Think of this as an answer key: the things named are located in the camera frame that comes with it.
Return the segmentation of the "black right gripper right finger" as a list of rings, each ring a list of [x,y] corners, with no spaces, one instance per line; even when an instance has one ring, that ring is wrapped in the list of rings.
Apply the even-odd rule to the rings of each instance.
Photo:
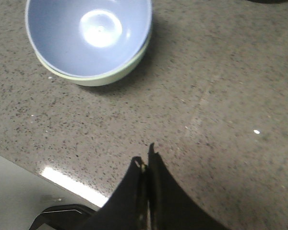
[[[154,144],[148,151],[149,206],[153,230],[226,230],[202,210],[166,168]]]

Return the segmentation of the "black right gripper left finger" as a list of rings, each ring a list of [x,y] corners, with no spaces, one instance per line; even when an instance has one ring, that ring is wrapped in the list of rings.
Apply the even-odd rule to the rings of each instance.
[[[82,230],[147,229],[148,188],[146,165],[133,157],[122,181],[108,201],[81,224]]]

